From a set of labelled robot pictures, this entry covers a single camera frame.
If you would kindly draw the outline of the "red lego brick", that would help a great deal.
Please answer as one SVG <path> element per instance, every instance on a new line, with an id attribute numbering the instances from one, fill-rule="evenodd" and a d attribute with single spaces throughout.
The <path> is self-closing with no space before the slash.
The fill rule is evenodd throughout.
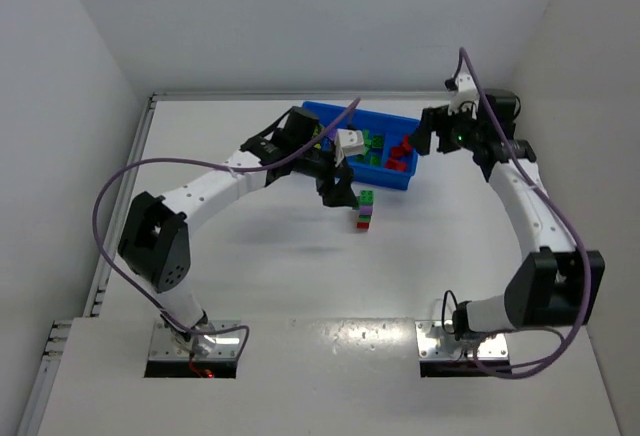
<path id="1" fill-rule="evenodd" d="M 392 146 L 384 167 L 397 172 L 407 172 L 409 158 L 413 153 L 413 146 L 409 136 L 405 134 L 399 144 Z"/>

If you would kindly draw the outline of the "flower and butterfly lego assembly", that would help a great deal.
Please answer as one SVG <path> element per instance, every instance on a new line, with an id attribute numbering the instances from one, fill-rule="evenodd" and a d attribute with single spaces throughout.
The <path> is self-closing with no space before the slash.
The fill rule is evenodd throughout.
<path id="1" fill-rule="evenodd" d="M 374 191 L 361 190 L 358 198 L 356 228 L 368 230 L 370 227 L 374 208 Z"/>

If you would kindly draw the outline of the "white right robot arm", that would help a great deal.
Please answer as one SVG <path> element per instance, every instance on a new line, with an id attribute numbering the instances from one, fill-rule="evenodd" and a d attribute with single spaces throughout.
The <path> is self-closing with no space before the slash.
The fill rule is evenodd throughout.
<path id="1" fill-rule="evenodd" d="M 548 204 L 531 144 L 514 137 L 519 99 L 510 92 L 488 97 L 497 111 L 471 100 L 456 109 L 423 110 L 409 144 L 421 155 L 461 149 L 472 155 L 485 181 L 498 195 L 517 236 L 522 263 L 504 292 L 484 300 L 463 301 L 452 315 L 453 334 L 471 339 L 493 331 L 541 326 L 583 326 L 591 316 L 605 261 L 597 250 L 579 247 Z"/>

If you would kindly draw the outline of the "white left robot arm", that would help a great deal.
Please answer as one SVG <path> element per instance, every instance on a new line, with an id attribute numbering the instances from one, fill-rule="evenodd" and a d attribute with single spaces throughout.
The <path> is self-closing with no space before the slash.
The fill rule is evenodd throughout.
<path id="1" fill-rule="evenodd" d="M 221 166 L 161 195 L 143 191 L 133 198 L 118 254 L 151 288 L 180 343 L 192 346 L 217 331 L 186 281 L 196 231 L 240 198 L 292 173 L 314 179 L 324 206 L 355 209 L 348 160 L 365 148 L 353 125 L 324 127 L 312 111 L 293 106 Z"/>

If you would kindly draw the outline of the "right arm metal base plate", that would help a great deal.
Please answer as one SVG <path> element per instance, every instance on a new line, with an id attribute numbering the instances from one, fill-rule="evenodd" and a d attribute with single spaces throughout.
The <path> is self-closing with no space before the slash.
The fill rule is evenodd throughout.
<path id="1" fill-rule="evenodd" d="M 509 350 L 503 335 L 476 340 L 457 340 L 450 320 L 420 320 L 415 322 L 419 360 L 426 363 L 472 362 L 474 350 L 484 363 L 508 363 Z"/>

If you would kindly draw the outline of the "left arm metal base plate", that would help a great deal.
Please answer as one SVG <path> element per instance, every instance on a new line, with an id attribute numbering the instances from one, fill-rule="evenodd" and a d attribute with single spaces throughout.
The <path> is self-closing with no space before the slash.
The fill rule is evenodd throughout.
<path id="1" fill-rule="evenodd" d="M 159 320 L 152 331 L 148 360 L 153 362 L 187 362 L 190 355 L 195 361 L 227 362 L 237 355 L 243 342 L 239 320 L 214 320 L 200 331 L 206 335 L 191 336 L 186 341 L 173 327 Z"/>

